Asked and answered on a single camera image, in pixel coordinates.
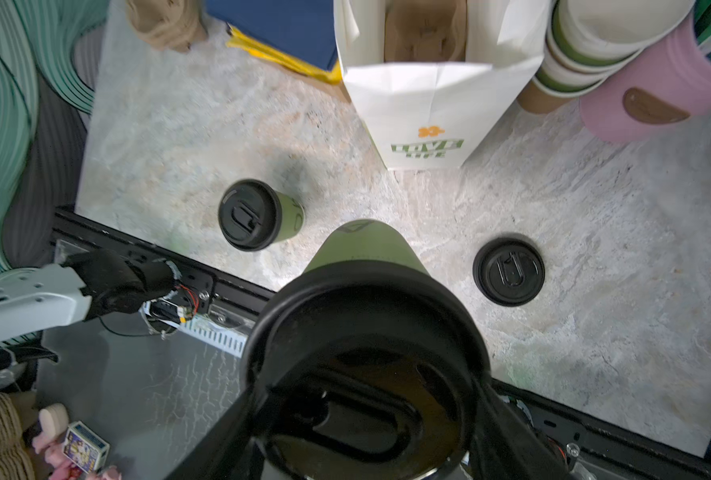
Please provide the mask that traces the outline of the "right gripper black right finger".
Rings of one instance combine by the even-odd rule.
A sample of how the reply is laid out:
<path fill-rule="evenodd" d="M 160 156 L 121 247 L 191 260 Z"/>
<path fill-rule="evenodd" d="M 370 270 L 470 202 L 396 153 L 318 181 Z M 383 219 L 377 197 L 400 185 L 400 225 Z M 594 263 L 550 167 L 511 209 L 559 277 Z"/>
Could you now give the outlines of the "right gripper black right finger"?
<path fill-rule="evenodd" d="M 565 461 L 541 441 L 491 384 L 477 381 L 469 468 L 475 479 L 569 479 Z"/>

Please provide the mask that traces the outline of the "green paper coffee cup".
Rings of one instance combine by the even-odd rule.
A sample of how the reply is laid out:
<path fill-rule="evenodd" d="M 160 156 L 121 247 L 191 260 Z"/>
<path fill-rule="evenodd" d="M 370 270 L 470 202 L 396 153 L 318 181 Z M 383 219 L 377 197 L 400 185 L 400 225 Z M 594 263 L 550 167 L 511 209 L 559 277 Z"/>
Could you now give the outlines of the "green paper coffee cup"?
<path fill-rule="evenodd" d="M 399 231 L 373 219 L 343 224 L 332 232 L 314 255 L 305 272 L 345 261 L 389 262 L 421 273 L 427 269 Z"/>

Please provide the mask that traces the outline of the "stack of paper cups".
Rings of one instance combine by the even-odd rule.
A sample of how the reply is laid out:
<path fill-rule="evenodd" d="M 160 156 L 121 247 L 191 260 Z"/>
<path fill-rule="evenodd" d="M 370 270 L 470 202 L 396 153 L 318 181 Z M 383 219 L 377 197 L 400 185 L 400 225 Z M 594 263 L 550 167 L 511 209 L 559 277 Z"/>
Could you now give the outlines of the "stack of paper cups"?
<path fill-rule="evenodd" d="M 543 115 L 601 87 L 671 33 L 692 1 L 555 1 L 543 63 L 519 94 L 521 109 Z"/>

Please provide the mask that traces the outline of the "pink straw holder cup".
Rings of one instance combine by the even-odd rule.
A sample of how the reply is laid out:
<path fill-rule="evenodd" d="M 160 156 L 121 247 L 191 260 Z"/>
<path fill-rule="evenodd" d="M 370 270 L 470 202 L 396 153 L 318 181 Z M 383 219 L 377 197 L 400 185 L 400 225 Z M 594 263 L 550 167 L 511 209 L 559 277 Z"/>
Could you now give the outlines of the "pink straw holder cup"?
<path fill-rule="evenodd" d="M 579 100 L 585 128 L 617 143 L 645 140 L 711 113 L 711 62 L 697 47 L 693 14 Z"/>

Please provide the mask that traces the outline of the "small printed card box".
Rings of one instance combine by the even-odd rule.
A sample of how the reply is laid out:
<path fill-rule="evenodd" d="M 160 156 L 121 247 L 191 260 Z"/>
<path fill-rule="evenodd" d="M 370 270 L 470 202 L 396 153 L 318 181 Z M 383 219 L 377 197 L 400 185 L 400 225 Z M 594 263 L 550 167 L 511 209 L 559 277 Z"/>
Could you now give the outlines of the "small printed card box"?
<path fill-rule="evenodd" d="M 63 454 L 86 473 L 97 473 L 105 465 L 111 445 L 83 422 L 68 426 L 63 441 Z"/>

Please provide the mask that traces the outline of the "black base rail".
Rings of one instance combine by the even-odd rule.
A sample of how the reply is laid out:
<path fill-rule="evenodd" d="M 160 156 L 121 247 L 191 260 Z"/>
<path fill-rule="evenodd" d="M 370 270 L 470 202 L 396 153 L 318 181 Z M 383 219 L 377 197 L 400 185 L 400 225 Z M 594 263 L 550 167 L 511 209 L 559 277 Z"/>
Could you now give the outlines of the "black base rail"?
<path fill-rule="evenodd" d="M 377 232 L 403 246 L 352 222 L 280 292 L 251 289 L 239 397 L 173 478 L 711 479 L 711 462 L 493 379 L 471 315 L 411 248 L 339 254 Z"/>

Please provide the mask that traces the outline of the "white paper takeout bag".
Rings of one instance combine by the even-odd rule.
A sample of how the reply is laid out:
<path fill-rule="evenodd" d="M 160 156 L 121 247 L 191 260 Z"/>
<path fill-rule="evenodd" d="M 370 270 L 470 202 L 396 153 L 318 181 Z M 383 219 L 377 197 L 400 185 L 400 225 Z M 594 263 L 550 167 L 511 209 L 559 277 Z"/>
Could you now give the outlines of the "white paper takeout bag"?
<path fill-rule="evenodd" d="M 393 1 L 337 1 L 343 80 L 389 170 L 456 168 L 543 63 L 549 1 L 467 1 L 465 60 L 385 63 Z"/>

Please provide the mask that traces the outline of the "pink plush toy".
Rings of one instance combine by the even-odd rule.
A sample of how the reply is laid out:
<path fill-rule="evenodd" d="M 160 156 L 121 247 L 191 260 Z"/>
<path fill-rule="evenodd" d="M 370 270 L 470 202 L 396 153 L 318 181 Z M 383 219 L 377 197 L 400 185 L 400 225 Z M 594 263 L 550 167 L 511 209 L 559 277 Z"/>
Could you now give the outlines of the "pink plush toy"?
<path fill-rule="evenodd" d="M 41 433 L 32 440 L 37 454 L 53 468 L 50 479 L 122 480 L 123 474 L 115 465 L 107 465 L 97 473 L 83 472 L 63 454 L 63 441 L 71 422 L 67 408 L 55 403 L 41 409 L 38 416 Z"/>

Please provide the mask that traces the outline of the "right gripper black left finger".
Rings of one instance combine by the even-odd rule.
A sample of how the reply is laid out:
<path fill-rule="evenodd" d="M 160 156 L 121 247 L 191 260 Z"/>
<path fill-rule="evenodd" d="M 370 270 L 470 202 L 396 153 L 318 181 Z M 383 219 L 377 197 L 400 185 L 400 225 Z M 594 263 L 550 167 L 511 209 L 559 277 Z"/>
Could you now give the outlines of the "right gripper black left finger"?
<path fill-rule="evenodd" d="M 265 457 L 253 440 L 255 397 L 245 390 L 166 479 L 260 479 Z"/>

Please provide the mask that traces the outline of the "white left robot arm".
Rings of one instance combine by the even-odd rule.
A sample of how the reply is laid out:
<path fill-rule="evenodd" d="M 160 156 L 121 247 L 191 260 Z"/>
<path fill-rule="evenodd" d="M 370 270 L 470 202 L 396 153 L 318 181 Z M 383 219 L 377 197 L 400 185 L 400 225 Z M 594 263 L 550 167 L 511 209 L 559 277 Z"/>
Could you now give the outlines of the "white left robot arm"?
<path fill-rule="evenodd" d="M 109 313 L 135 313 L 171 294 L 181 279 L 170 260 L 138 263 L 107 249 L 0 273 L 0 346 Z"/>

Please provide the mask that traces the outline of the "stack of black lids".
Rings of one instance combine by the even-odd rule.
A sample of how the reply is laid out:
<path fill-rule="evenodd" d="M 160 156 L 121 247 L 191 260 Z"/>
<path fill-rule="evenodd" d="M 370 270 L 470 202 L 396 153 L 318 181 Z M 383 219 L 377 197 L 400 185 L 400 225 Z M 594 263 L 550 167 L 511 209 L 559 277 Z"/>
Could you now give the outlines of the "stack of black lids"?
<path fill-rule="evenodd" d="M 525 237 L 501 236 L 487 242 L 475 256 L 473 280 L 489 301 L 519 307 L 533 301 L 545 285 L 545 262 Z"/>

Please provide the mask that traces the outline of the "brown pulp cup carrier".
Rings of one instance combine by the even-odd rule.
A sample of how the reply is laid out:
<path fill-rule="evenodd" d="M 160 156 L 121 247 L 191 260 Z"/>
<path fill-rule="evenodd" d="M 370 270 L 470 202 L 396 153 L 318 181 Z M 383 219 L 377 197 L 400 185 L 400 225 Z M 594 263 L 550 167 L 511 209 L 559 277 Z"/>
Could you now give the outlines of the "brown pulp cup carrier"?
<path fill-rule="evenodd" d="M 137 36 L 160 51 L 188 53 L 209 38 L 198 0 L 128 0 L 126 13 Z"/>

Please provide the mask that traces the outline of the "navy blue napkin stack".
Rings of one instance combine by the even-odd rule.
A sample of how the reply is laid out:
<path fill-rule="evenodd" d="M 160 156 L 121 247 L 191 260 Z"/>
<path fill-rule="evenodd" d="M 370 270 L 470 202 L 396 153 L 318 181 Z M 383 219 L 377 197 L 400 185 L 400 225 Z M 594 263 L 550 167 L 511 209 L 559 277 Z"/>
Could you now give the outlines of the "navy blue napkin stack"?
<path fill-rule="evenodd" d="M 214 0 L 207 14 L 283 54 L 331 71 L 338 60 L 334 4 L 318 0 Z"/>

